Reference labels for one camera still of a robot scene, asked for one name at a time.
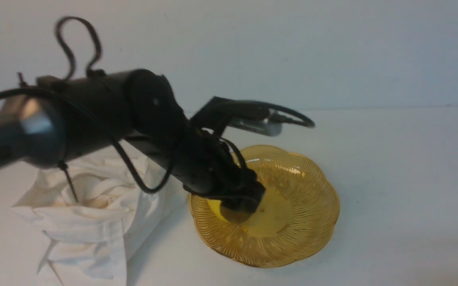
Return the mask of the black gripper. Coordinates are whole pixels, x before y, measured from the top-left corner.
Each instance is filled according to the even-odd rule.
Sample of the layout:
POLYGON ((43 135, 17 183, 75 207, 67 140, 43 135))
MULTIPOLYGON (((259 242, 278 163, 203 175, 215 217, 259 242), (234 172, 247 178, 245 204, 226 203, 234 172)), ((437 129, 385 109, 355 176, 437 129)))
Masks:
POLYGON ((173 176, 189 193, 220 200, 234 212, 255 213, 265 193, 231 141, 196 128, 188 128, 180 140, 173 176))

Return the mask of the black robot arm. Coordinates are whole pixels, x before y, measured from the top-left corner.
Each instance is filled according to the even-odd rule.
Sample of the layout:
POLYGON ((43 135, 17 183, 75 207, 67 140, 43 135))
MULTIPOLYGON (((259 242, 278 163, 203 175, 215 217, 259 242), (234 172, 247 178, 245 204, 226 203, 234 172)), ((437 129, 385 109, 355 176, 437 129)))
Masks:
POLYGON ((138 69, 0 93, 0 168, 17 161, 58 167, 121 140, 178 179, 189 193, 254 213, 265 187, 236 147, 191 122, 165 76, 138 69))

